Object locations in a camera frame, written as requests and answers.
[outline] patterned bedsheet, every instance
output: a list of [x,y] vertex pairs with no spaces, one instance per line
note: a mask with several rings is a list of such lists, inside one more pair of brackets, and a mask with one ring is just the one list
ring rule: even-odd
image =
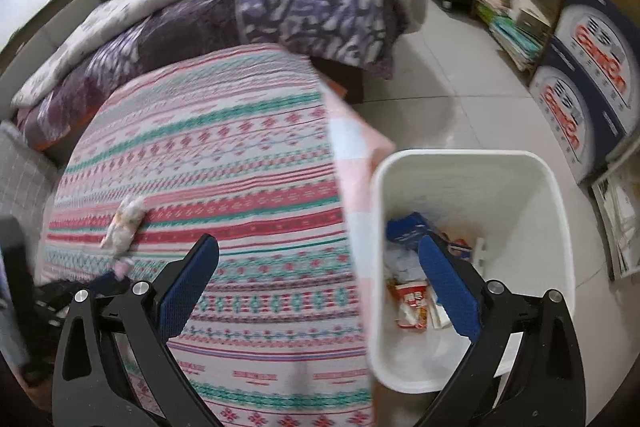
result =
[[132,78],[239,44],[278,42],[388,78],[406,27],[397,0],[181,0],[87,57],[36,107],[20,110],[18,126],[31,148],[44,150]]
[[[151,211],[135,277],[153,279],[203,232],[221,260],[168,346],[226,425],[372,425],[351,248],[308,61],[240,46],[143,75],[114,93],[78,143],[47,231],[48,277],[84,279],[126,194]],[[153,407],[132,360],[132,381]]]

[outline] blue gripper pad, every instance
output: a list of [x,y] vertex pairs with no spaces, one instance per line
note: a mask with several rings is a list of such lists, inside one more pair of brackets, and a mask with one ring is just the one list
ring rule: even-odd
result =
[[182,333],[193,308],[218,266],[218,242],[209,237],[182,268],[158,306],[158,335],[166,341]]
[[418,259],[458,334],[477,341],[482,331],[478,301],[428,235],[420,240]]

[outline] floor tile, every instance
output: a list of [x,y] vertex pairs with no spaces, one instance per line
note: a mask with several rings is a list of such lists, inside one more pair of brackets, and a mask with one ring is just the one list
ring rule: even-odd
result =
[[605,260],[590,198],[575,184],[562,150],[532,98],[470,97],[460,103],[482,148],[526,150],[540,156],[558,180],[569,221],[579,284]]
[[408,98],[355,105],[367,123],[398,149],[478,148],[462,106],[455,98]]
[[364,101],[452,96],[453,88],[420,33],[403,35],[394,47],[391,80],[364,79]]
[[374,393],[376,403],[380,404],[376,423],[380,427],[412,427],[436,396],[436,393],[396,393],[381,383],[376,385]]
[[587,390],[587,422],[609,401],[640,349],[640,285],[610,285],[606,267],[576,290],[574,327]]
[[511,59],[482,23],[430,2],[421,34],[458,95],[528,96]]

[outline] white trash bin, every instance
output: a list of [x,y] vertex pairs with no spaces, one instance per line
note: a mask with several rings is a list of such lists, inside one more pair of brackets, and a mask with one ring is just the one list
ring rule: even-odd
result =
[[[485,280],[514,293],[551,288],[574,313],[569,228],[558,183],[536,155],[522,151],[408,150],[380,164],[373,179],[373,302],[368,347],[376,378],[400,393],[441,390],[469,340],[453,327],[423,333],[396,326],[383,280],[386,222],[417,211],[442,230],[472,230],[486,240]],[[497,375],[511,370],[522,334],[511,335]]]

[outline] purple floral blanket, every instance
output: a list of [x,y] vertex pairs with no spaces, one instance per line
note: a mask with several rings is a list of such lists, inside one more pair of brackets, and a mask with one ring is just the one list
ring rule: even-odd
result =
[[239,44],[279,43],[388,78],[407,26],[398,0],[181,0],[102,45],[17,123],[28,145],[44,150],[140,74]]

